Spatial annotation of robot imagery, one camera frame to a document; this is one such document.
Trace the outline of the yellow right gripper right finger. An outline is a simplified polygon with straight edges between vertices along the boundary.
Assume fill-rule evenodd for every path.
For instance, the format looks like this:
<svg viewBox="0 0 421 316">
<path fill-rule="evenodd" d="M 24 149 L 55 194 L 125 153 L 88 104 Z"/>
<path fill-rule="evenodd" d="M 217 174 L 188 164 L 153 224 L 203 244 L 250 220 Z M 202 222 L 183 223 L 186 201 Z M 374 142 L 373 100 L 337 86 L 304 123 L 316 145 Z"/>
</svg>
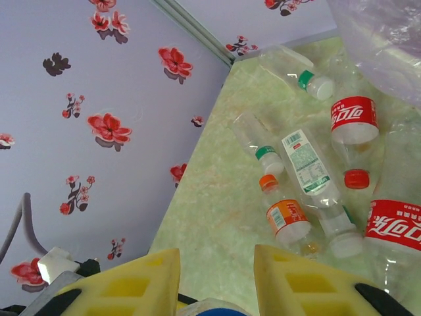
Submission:
<svg viewBox="0 0 421 316">
<path fill-rule="evenodd" d="M 260 315 L 410 315 L 369 280 L 273 246 L 256 246 Z"/>
</svg>

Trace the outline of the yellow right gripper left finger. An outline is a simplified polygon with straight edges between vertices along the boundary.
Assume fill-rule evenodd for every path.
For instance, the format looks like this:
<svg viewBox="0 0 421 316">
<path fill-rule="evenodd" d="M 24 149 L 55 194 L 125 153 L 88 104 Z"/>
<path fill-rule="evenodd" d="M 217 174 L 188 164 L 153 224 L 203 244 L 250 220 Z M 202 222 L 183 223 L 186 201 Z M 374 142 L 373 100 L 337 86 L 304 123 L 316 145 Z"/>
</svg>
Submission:
<svg viewBox="0 0 421 316">
<path fill-rule="evenodd" d="M 112 269 L 78 277 L 63 273 L 22 315 L 175 315 L 180 251 L 170 248 Z"/>
</svg>

